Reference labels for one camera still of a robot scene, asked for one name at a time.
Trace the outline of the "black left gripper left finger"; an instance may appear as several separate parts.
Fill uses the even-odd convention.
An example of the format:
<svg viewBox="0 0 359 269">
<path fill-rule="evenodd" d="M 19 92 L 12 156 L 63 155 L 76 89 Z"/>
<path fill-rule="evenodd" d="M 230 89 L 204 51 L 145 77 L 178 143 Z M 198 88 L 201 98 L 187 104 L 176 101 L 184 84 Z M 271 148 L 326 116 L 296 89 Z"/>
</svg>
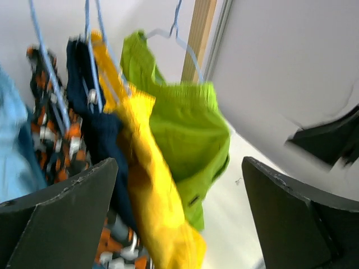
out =
<svg viewBox="0 0 359 269">
<path fill-rule="evenodd" d="M 1 204 L 1 268 L 92 268 L 118 166 L 113 158 Z"/>
</svg>

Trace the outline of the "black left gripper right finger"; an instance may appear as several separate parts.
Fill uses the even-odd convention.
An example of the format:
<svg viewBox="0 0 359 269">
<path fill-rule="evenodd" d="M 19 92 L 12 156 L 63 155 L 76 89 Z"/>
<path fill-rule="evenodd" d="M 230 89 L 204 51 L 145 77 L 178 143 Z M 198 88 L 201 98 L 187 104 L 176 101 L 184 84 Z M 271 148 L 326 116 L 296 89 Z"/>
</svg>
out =
<svg viewBox="0 0 359 269">
<path fill-rule="evenodd" d="M 266 268 L 358 268 L 358 202 L 253 157 L 242 174 Z"/>
</svg>

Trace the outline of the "orange camouflage shorts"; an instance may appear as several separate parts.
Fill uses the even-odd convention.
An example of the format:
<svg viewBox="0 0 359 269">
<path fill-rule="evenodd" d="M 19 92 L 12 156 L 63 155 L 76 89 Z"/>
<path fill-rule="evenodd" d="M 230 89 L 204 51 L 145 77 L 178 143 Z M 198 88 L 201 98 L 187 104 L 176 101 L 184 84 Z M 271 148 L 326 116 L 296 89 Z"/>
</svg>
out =
<svg viewBox="0 0 359 269">
<path fill-rule="evenodd" d="M 42 53 L 37 47 L 26 52 L 31 65 L 30 88 L 35 98 L 31 123 L 34 150 L 49 185 L 62 182 L 93 165 L 82 134 L 82 118 L 68 106 L 70 129 L 65 126 Z M 67 88 L 61 88 L 68 102 Z M 111 203 L 95 256 L 94 268 L 153 268 L 148 251 L 136 232 L 127 226 Z"/>
</svg>

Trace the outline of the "navy blue shorts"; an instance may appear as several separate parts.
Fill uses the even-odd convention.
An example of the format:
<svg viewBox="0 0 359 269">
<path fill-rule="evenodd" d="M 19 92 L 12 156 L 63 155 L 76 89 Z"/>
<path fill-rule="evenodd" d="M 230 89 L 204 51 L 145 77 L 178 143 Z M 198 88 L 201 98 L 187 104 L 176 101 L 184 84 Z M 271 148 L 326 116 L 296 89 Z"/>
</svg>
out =
<svg viewBox="0 0 359 269">
<path fill-rule="evenodd" d="M 94 88 L 90 56 L 87 45 L 75 39 L 67 43 L 67 98 L 69 106 L 82 118 L 82 134 L 91 161 L 97 164 L 109 157 L 118 165 L 111 206 L 123 222 L 138 231 L 128 195 L 128 163 L 117 146 L 117 135 L 122 130 L 121 120 L 114 114 L 99 112 L 98 106 L 90 109 L 89 91 Z"/>
</svg>

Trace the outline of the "yellow shorts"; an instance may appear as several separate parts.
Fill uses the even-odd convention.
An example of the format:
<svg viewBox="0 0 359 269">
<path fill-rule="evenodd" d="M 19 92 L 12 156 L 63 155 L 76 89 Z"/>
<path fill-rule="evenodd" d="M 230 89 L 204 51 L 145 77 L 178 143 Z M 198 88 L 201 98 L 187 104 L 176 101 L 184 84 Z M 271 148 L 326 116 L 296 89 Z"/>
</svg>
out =
<svg viewBox="0 0 359 269">
<path fill-rule="evenodd" d="M 123 123 L 118 144 L 129 165 L 128 194 L 140 241 L 155 268 L 200 268 L 205 240 L 185 219 L 178 190 L 150 129 L 155 97 L 131 83 L 128 96 L 101 33 L 94 30 L 90 37 L 105 96 L 104 111 L 116 113 Z"/>
</svg>

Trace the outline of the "blue hanger of camouflage shorts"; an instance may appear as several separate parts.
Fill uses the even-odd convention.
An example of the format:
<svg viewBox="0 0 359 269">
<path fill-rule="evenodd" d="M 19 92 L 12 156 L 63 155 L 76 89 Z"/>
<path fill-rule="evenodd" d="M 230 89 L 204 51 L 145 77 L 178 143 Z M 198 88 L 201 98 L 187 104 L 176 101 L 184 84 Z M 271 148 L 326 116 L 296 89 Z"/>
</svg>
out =
<svg viewBox="0 0 359 269">
<path fill-rule="evenodd" d="M 55 93 L 55 95 L 57 97 L 57 103 L 58 103 L 59 110 L 60 110 L 61 115 L 62 115 L 62 120 L 63 120 L 63 124 L 65 126 L 65 130 L 66 130 L 65 132 L 67 132 L 70 129 L 70 126 L 71 126 L 70 118 L 68 116 L 67 106 L 66 106 L 64 98 L 62 96 L 61 89 L 60 89 L 58 79 L 57 79 L 57 75 L 56 75 L 56 73 L 54 71 L 52 62 L 50 61 L 50 57 L 48 55 L 48 51 L 47 51 L 47 48 L 45 46 L 45 42 L 44 42 L 43 37 L 42 37 L 42 33 L 41 33 L 41 30 L 40 30 L 40 26 L 38 24 L 38 20 L 37 20 L 33 0 L 29 0 L 29 7 L 30 7 L 31 20 L 33 22 L 35 33 L 36 33 L 36 36 L 37 36 L 38 41 L 39 41 L 40 51 L 42 53 L 45 66 L 46 66 L 46 68 L 48 70 L 49 79 L 50 79 L 50 81 L 51 81 L 51 83 L 53 85 L 54 93 Z"/>
</svg>

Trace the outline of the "lime green shorts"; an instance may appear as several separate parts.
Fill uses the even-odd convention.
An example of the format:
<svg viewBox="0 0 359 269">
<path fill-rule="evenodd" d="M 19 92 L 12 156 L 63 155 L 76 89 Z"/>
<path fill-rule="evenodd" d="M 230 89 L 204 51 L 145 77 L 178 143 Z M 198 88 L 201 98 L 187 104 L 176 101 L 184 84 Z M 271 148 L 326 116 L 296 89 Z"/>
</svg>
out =
<svg viewBox="0 0 359 269">
<path fill-rule="evenodd" d="M 204 229 L 202 202 L 229 164 L 230 131 L 211 82 L 166 82 L 142 30 L 123 41 L 128 82 L 155 97 L 150 128 L 170 168 L 186 220 Z"/>
</svg>

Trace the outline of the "blue hanger of green shorts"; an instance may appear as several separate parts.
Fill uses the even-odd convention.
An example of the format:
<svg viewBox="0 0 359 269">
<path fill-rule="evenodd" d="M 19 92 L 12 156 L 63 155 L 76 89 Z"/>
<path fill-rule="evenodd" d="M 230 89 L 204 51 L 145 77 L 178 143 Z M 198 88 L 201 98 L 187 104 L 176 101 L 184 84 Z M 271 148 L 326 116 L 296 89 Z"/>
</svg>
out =
<svg viewBox="0 0 359 269">
<path fill-rule="evenodd" d="M 149 32 L 148 34 L 145 34 L 143 37 L 142 37 L 142 40 L 144 41 L 147 41 L 148 39 L 154 37 L 154 36 L 162 36 L 163 38 L 165 39 L 170 39 L 172 37 L 172 34 L 173 34 L 173 31 L 175 30 L 176 33 L 175 33 L 175 40 L 176 40 L 176 43 L 182 48 L 184 49 L 186 52 L 189 53 L 190 57 L 192 58 L 192 61 L 193 61 L 193 64 L 196 68 L 196 71 L 197 71 L 197 74 L 198 74 L 198 77 L 199 77 L 199 82 L 204 82 L 204 78 L 203 78 L 203 75 L 201 73 L 201 70 L 200 70 L 200 66 L 198 64 L 198 61 L 197 61 L 197 56 L 195 55 L 195 52 L 193 51 L 193 49 L 185 42 L 183 41 L 178 33 L 179 33 L 179 28 L 178 28 L 178 15 L 179 15 L 179 11 L 181 9 L 181 5 L 182 5 L 182 0 L 179 0 L 177 5 L 176 5 L 176 9 L 175 9 L 175 13 L 174 13 L 174 20 L 173 20 L 173 24 L 169 30 L 169 32 L 166 32 L 165 30 L 163 29 L 160 29 L 160 28 L 157 28 L 157 29 L 154 29 L 153 31 Z"/>
</svg>

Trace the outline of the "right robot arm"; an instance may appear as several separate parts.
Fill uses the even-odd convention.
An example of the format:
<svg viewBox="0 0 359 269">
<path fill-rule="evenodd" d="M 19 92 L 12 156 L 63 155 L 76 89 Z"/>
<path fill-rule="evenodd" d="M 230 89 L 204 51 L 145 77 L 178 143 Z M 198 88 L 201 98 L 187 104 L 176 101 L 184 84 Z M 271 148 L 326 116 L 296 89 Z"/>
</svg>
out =
<svg viewBox="0 0 359 269">
<path fill-rule="evenodd" d="M 352 165 L 358 159 L 358 106 L 332 122 L 299 129 L 286 143 L 331 167 L 339 159 L 344 166 Z"/>
</svg>

